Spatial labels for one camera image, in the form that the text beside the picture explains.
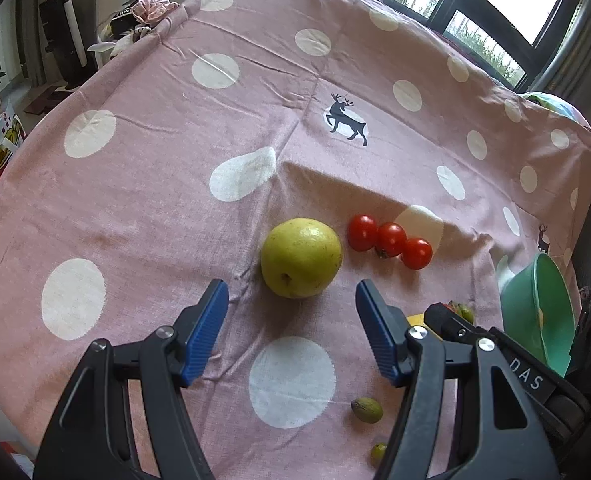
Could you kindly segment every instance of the yellow object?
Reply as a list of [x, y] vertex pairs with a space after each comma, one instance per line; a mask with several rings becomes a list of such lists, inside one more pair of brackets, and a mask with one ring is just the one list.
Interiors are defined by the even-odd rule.
[[293, 218], [268, 234], [260, 264], [264, 281], [278, 296], [309, 298], [335, 278], [342, 264], [342, 245], [328, 225]]
[[415, 316], [408, 316], [407, 321], [409, 325], [422, 325], [424, 328], [429, 328], [424, 324], [424, 314], [416, 314]]

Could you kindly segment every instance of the deer print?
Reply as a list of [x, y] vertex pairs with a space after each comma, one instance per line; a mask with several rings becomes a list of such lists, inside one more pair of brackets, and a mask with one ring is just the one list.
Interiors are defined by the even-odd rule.
[[551, 243], [549, 241], [549, 237], [544, 234], [546, 233], [548, 227], [546, 225], [540, 224], [538, 229], [540, 229], [540, 235], [537, 239], [537, 248], [541, 253], [549, 254], [549, 246]]
[[366, 146], [367, 137], [365, 136], [364, 129], [365, 126], [367, 126], [367, 123], [361, 123], [359, 121], [356, 121], [355, 119], [352, 119], [344, 113], [345, 107], [351, 107], [353, 106], [353, 103], [349, 101], [346, 97], [344, 97], [344, 102], [339, 101], [339, 94], [331, 94], [331, 97], [333, 97], [333, 101], [335, 102], [331, 105], [329, 113], [327, 114], [327, 123], [331, 125], [332, 119], [336, 121], [335, 124], [333, 124], [333, 129], [331, 130], [331, 133], [334, 133], [338, 129], [338, 124], [347, 124], [349, 128], [353, 130], [353, 135], [349, 137], [349, 140], [355, 139], [355, 136], [357, 136], [357, 134], [360, 134], [364, 139], [362, 145]]

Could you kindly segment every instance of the cherry tomato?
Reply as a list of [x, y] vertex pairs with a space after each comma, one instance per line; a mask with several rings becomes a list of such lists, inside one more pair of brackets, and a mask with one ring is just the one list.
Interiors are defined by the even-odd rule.
[[375, 251], [381, 258], [392, 258], [402, 253], [407, 234], [404, 229], [393, 222], [382, 224], [377, 230]]
[[424, 269], [433, 258], [431, 244], [423, 238], [409, 238], [402, 250], [402, 262], [409, 269]]
[[347, 240], [355, 251], [370, 250], [377, 240], [377, 223], [370, 216], [355, 215], [349, 222]]

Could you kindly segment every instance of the metal screw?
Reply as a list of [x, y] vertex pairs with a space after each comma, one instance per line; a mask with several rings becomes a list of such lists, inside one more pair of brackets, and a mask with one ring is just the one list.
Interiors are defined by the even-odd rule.
[[102, 350], [106, 349], [107, 343], [108, 343], [108, 341], [106, 339], [96, 339], [95, 341], [93, 341], [93, 343], [91, 343], [91, 349], [94, 352], [102, 351]]
[[483, 337], [478, 341], [478, 346], [480, 347], [480, 350], [490, 352], [495, 348], [495, 343], [491, 339]]
[[174, 333], [173, 327], [169, 325], [161, 326], [155, 331], [155, 335], [160, 339], [168, 339], [169, 337], [173, 336]]
[[424, 339], [427, 336], [427, 329], [422, 325], [415, 325], [409, 329], [409, 334], [413, 339]]

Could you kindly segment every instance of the blue gripper pad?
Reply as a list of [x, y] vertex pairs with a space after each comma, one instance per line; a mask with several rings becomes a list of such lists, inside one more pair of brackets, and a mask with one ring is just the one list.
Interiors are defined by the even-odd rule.
[[222, 280], [213, 280], [195, 309], [202, 308], [194, 329], [186, 341], [182, 381], [191, 386], [204, 373], [217, 335], [229, 310], [229, 287]]
[[362, 280], [357, 284], [355, 307], [381, 375], [393, 386], [399, 387], [402, 374], [396, 346], [405, 342], [408, 322], [397, 308], [384, 303], [371, 280]]

